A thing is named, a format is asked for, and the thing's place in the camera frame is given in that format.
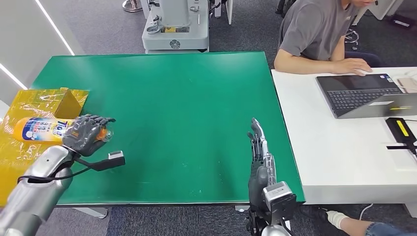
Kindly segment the person's right hand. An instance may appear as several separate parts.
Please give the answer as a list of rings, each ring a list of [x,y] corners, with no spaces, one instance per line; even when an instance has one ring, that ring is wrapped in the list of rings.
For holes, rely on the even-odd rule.
[[[330,72],[333,74],[347,74],[352,73],[359,76],[364,76],[365,72],[372,72],[372,68],[363,59],[348,58],[331,62]]]

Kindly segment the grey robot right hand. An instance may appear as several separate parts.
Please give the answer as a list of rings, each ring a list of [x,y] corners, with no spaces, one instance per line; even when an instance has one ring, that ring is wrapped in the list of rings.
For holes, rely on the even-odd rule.
[[[273,155],[268,148],[263,129],[257,119],[251,120],[250,138],[252,150],[251,172],[248,182],[251,205],[270,211],[270,203],[265,197],[264,188],[276,183],[276,168]]]

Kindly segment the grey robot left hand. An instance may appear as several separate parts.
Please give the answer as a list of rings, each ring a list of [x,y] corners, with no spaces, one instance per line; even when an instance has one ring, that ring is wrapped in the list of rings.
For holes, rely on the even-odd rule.
[[[81,156],[91,156],[110,141],[113,131],[107,126],[115,121],[114,118],[91,114],[79,116],[63,135],[62,145]]]

